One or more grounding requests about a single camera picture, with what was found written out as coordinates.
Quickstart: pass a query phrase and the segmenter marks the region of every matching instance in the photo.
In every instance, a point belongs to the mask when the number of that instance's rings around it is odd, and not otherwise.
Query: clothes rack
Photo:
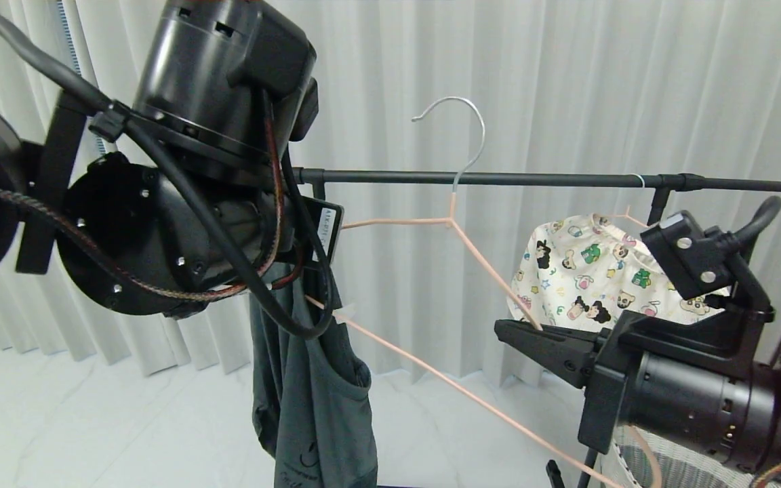
[[[313,187],[313,196],[327,199],[326,183],[390,183],[390,184],[434,184],[450,185],[456,173],[442,171],[372,171],[312,169],[295,167],[295,179],[300,184]],[[572,175],[545,173],[464,173],[459,180],[461,185],[490,186],[564,186],[564,188],[653,188],[653,201],[647,225],[653,225],[662,219],[664,208],[670,198],[670,192],[689,192],[701,189],[724,189],[743,191],[781,192],[781,182],[775,180],[741,180],[731,178],[708,178],[692,173],[673,175]],[[585,464],[595,465],[598,452],[589,449]],[[561,478],[552,476],[551,484],[561,486]],[[582,473],[578,488],[585,488],[589,475]],[[400,488],[381,485],[379,488]]]

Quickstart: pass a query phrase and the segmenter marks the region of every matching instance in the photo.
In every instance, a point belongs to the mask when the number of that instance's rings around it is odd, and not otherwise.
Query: white woven basket
[[[753,476],[722,466],[697,452],[641,430],[641,435],[653,449],[662,470],[662,488],[748,488]],[[601,472],[626,488],[648,488],[653,470],[647,458],[626,429],[614,431],[614,445],[601,456]],[[771,483],[769,488],[781,485]]]

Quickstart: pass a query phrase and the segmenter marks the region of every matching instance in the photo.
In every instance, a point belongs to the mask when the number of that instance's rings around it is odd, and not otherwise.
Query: cable clamp
[[[128,108],[128,105],[114,100],[108,105],[107,110],[92,117],[89,130],[107,142],[116,142],[119,136],[125,132],[125,126],[130,117],[131,109]]]

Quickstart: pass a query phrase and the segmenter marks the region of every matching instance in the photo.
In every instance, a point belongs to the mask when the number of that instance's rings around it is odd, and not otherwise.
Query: white curtain
[[[475,171],[697,173],[781,180],[781,2],[276,1],[319,53],[321,112],[296,166],[456,170],[477,148],[462,106],[409,118],[441,96],[471,98],[487,121]],[[109,96],[130,103],[162,0],[0,0],[0,13]],[[60,16],[65,19],[63,30]],[[49,81],[0,41],[0,113],[40,141],[56,98]],[[99,154],[95,137],[75,170]],[[145,155],[122,138],[133,163]],[[347,220],[442,216],[446,186],[328,185]],[[651,190],[498,188],[460,192],[458,221],[499,272],[515,271],[543,222],[632,205],[645,219]],[[766,194],[674,194],[702,225],[736,229]],[[224,300],[186,321],[115,315],[83,297],[58,258],[47,276],[0,266],[0,347],[19,352],[128,355],[144,373],[191,362],[232,371],[250,359],[247,302]],[[753,259],[778,309],[759,358],[781,334],[781,214]],[[493,335],[502,292],[444,228],[346,231],[334,264],[346,303],[376,333],[456,375],[527,377],[531,363]],[[353,336],[374,371],[412,368]]]

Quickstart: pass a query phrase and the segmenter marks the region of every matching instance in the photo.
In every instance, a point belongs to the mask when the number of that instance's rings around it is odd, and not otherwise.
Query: children's cartoon print shirt
[[[680,324],[719,312],[704,297],[683,300],[644,243],[598,214],[539,226],[511,290],[542,324],[588,331],[613,328],[623,310]]]

